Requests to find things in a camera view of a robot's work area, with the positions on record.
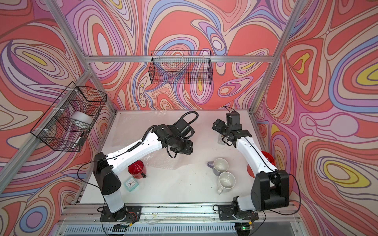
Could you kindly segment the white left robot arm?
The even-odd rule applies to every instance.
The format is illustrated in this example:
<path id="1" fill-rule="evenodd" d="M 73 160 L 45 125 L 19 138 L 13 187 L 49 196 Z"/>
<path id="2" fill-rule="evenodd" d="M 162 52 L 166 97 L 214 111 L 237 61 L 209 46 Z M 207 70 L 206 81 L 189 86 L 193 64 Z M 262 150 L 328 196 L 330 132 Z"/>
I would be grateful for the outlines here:
<path id="1" fill-rule="evenodd" d="M 111 213 L 126 210 L 122 199 L 122 183 L 118 177 L 131 164 L 161 149 L 167 149 L 171 158 L 177 154 L 193 153 L 193 142 L 190 138 L 195 131 L 190 125 L 153 125 L 144 136 L 131 145 L 109 154 L 100 152 L 94 157 L 93 175 Z"/>

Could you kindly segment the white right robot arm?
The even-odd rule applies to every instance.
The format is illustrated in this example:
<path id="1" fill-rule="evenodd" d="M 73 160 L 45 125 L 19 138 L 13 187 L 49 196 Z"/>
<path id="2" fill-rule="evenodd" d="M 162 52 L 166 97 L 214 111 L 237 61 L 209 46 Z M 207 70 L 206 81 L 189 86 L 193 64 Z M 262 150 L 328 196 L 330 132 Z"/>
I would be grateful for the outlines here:
<path id="1" fill-rule="evenodd" d="M 251 133 L 242 128 L 240 114 L 226 114 L 226 121 L 216 119 L 212 129 L 222 135 L 222 142 L 242 153 L 252 169 L 255 180 L 249 196 L 236 197 L 240 211 L 265 211 L 289 205 L 289 174 L 279 171 L 255 144 Z"/>

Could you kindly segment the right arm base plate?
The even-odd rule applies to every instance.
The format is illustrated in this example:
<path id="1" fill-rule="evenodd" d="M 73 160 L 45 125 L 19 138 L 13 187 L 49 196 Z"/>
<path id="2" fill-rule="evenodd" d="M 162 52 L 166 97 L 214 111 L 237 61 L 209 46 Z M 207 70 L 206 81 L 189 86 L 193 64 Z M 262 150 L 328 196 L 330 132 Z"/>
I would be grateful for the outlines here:
<path id="1" fill-rule="evenodd" d="M 259 220 L 258 213 L 254 210 L 240 210 L 238 206 L 232 204 L 214 205 L 213 211 L 219 214 L 220 221 L 231 220 Z"/>

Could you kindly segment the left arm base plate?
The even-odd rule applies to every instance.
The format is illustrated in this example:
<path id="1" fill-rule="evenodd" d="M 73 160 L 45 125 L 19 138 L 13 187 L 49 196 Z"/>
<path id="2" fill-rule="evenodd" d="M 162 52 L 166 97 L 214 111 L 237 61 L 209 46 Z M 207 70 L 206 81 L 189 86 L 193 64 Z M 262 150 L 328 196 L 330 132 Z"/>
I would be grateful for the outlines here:
<path id="1" fill-rule="evenodd" d="M 142 206 L 124 206 L 116 213 L 112 213 L 108 206 L 104 206 L 101 212 L 101 222 L 129 222 L 140 220 Z"/>

